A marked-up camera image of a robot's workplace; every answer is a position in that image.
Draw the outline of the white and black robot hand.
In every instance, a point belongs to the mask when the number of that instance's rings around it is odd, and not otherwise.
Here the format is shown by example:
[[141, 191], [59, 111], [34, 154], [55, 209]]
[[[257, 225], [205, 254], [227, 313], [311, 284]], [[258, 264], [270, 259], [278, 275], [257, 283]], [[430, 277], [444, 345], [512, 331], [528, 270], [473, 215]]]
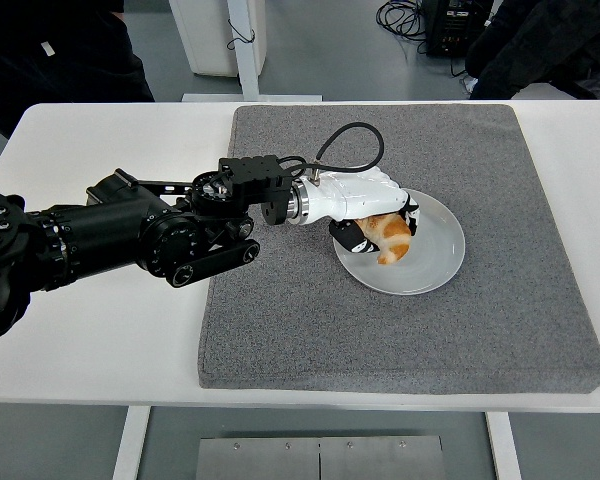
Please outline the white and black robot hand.
[[379, 168], [323, 172], [293, 183], [288, 221], [304, 225], [329, 218], [329, 233], [345, 250], [378, 254], [381, 265], [401, 260], [416, 234], [420, 206]]

